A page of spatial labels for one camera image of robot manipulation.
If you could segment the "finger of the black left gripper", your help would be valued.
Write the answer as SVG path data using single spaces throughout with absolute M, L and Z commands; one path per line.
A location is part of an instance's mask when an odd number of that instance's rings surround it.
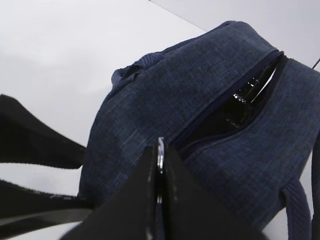
M 0 181 L 0 233 L 25 234 L 84 220 L 93 210 L 82 198 Z
M 15 98 L 0 95 L 0 162 L 78 169 L 86 148 L 45 125 Z

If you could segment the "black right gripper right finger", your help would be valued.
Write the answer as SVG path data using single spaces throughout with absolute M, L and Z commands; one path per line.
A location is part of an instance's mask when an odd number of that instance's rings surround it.
M 162 214 L 167 240 L 263 240 L 265 235 L 230 212 L 164 146 Z

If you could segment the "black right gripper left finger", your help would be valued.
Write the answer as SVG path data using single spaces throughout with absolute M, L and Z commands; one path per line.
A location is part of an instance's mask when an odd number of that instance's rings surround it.
M 147 146 L 121 190 L 62 239 L 155 240 L 158 157 L 158 145 Z

